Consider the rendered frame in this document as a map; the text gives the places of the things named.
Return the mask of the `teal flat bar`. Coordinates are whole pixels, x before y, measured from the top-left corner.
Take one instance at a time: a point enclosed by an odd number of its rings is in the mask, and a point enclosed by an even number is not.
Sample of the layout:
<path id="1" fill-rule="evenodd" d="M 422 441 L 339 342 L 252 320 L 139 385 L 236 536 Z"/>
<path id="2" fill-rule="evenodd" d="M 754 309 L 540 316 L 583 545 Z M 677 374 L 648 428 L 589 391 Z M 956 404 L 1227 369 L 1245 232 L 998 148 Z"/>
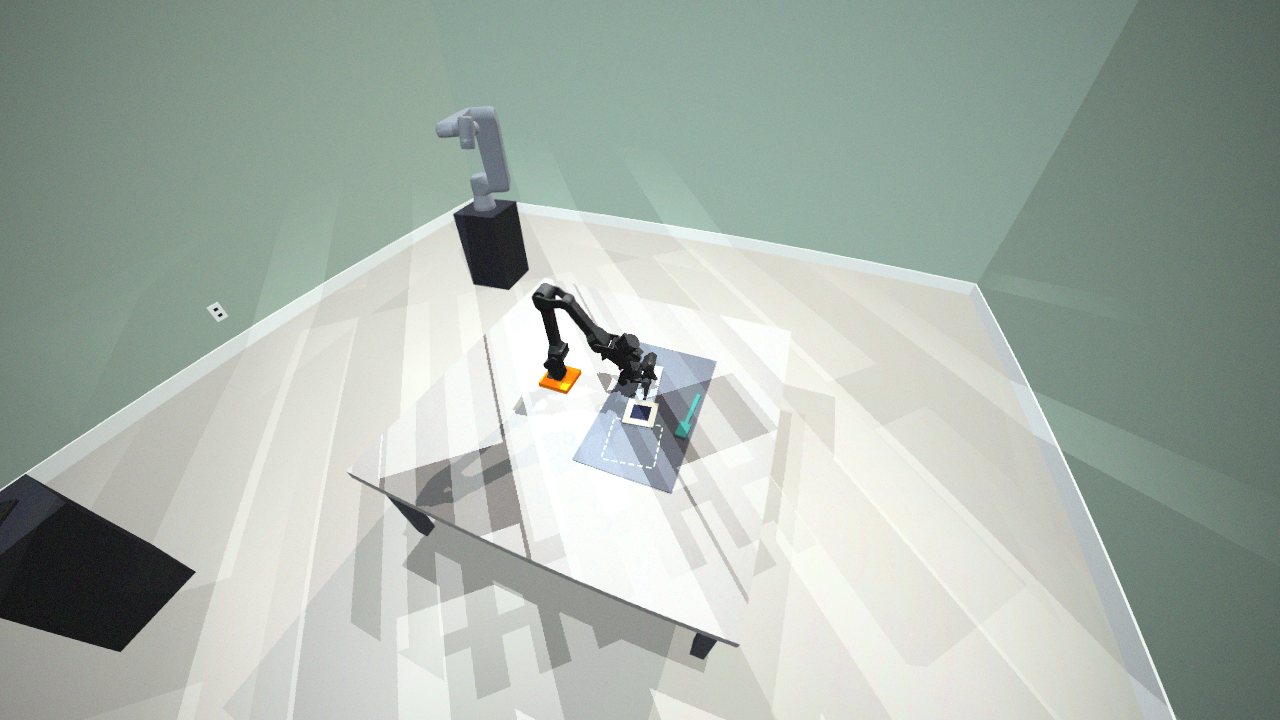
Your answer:
<path id="1" fill-rule="evenodd" d="M 701 397 L 701 395 L 696 396 L 696 398 L 692 402 L 692 407 L 689 411 L 689 415 L 687 415 L 686 420 L 685 421 L 680 421 L 678 428 L 675 432 L 675 436 L 678 436 L 678 437 L 686 439 L 686 437 L 689 436 L 689 430 L 691 428 L 691 425 L 689 424 L 689 421 L 690 421 L 690 419 L 692 416 L 692 413 L 694 413 L 695 407 L 698 406 L 698 401 L 699 401 L 700 397 Z"/>

